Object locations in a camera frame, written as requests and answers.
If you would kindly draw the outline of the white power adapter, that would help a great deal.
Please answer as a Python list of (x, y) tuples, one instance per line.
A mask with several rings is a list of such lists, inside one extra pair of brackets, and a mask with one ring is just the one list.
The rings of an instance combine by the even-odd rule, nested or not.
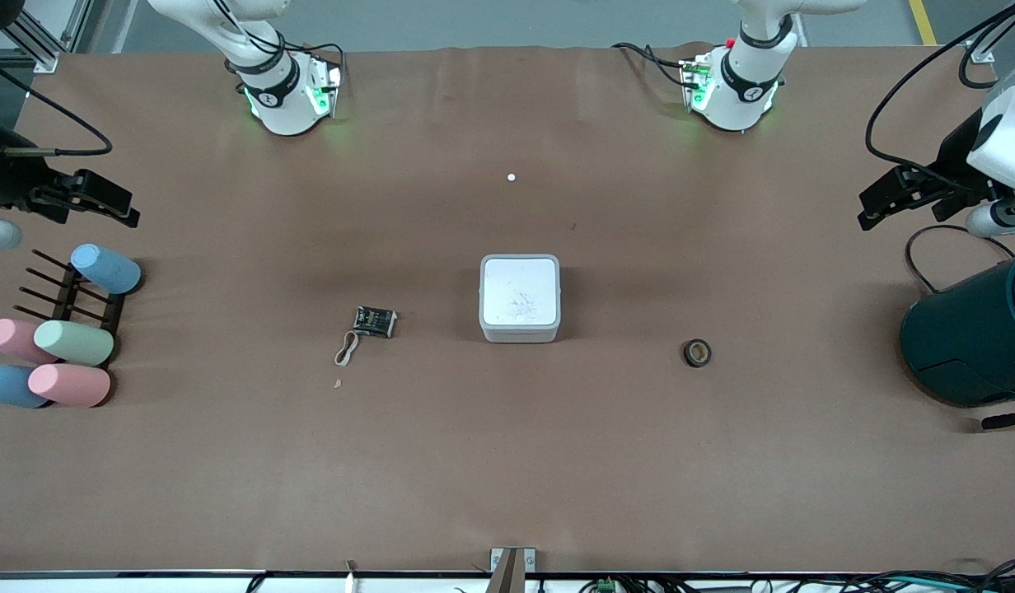
[(490, 343), (550, 343), (563, 318), (560, 262), (550, 253), (493, 253), (479, 270), (479, 325)]

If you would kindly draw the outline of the blue plastic cup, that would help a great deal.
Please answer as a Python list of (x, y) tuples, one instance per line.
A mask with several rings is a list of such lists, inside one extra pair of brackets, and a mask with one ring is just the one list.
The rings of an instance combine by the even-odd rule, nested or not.
[(33, 367), (0, 365), (0, 403), (24, 409), (48, 408), (52, 405), (52, 401), (30, 390), (29, 379), (32, 372)]
[(84, 278), (109, 294), (134, 292), (143, 280), (142, 268), (134, 260), (92, 243), (76, 247), (70, 263)]

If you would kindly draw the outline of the dark wooden cup rack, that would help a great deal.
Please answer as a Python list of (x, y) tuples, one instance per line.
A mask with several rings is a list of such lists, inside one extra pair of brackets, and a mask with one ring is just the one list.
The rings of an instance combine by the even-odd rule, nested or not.
[(105, 359), (94, 364), (95, 368), (108, 371), (119, 353), (117, 333), (128, 294), (107, 292), (66, 260), (53, 258), (37, 249), (30, 249), (30, 254), (53, 268), (43, 271), (33, 266), (25, 267), (26, 274), (43, 281), (49, 288), (17, 287), (18, 292), (33, 299), (35, 304), (26, 306), (15, 301), (12, 309), (41, 324), (56, 320), (67, 325), (69, 341), (82, 337), (86, 353), (100, 353), (108, 345)]

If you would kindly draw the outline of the green plastic cup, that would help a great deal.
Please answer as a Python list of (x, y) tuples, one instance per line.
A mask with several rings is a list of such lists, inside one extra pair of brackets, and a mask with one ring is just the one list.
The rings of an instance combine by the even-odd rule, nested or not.
[(71, 320), (46, 320), (33, 331), (33, 344), (57, 359), (100, 367), (115, 350), (115, 338), (101, 328)]

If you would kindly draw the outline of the teal electric kettle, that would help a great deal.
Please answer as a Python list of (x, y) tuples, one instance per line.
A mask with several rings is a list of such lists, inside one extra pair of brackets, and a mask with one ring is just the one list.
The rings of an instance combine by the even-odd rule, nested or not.
[[(1015, 258), (917, 301), (899, 345), (937, 400), (968, 409), (1015, 401)], [(1015, 429), (1015, 413), (982, 419), (980, 427)]]

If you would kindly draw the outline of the pink plastic cup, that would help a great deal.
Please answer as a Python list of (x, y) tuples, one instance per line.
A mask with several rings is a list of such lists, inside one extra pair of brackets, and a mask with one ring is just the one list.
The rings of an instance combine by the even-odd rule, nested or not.
[(38, 327), (40, 324), (30, 320), (0, 319), (0, 353), (35, 365), (56, 363), (58, 357), (36, 345)]
[(95, 408), (109, 397), (112, 378), (105, 369), (55, 363), (33, 368), (28, 378), (33, 394), (70, 408)]

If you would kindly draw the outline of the aluminium frame profile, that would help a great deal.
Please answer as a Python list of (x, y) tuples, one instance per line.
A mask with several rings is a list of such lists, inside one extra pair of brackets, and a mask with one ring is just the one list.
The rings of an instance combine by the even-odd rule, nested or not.
[(23, 0), (21, 14), (0, 34), (6, 59), (25, 58), (36, 74), (52, 74), (59, 57), (83, 53), (93, 37), (91, 21), (105, 0)]

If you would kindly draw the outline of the metal table edge bracket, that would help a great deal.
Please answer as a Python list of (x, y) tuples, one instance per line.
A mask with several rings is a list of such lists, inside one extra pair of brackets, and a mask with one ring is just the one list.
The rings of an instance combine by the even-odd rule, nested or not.
[(499, 547), (489, 552), (491, 577), (485, 593), (526, 593), (526, 579), (536, 571), (532, 547)]

